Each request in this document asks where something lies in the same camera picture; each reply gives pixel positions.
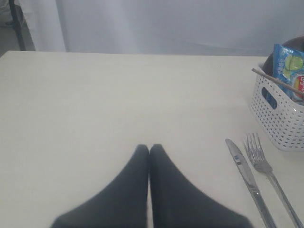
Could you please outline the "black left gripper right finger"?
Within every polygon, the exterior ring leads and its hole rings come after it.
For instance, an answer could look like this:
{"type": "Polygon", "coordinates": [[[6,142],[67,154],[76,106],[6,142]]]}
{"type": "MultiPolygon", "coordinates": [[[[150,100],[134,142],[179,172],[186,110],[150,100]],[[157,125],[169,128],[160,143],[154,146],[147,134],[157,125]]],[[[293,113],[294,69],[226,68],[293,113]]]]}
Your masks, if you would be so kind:
{"type": "Polygon", "coordinates": [[[246,228],[247,218],[196,188],[160,144],[150,149],[150,192],[156,228],[246,228]]]}

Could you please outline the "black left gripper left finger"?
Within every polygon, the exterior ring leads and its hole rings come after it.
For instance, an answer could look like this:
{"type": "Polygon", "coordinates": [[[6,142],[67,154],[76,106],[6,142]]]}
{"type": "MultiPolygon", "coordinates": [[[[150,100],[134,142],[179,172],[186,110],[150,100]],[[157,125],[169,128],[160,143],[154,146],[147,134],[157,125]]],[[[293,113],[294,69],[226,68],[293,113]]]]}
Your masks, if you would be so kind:
{"type": "Polygon", "coordinates": [[[122,171],[97,195],[60,215],[54,228],[145,228],[149,149],[139,144],[122,171]]]}

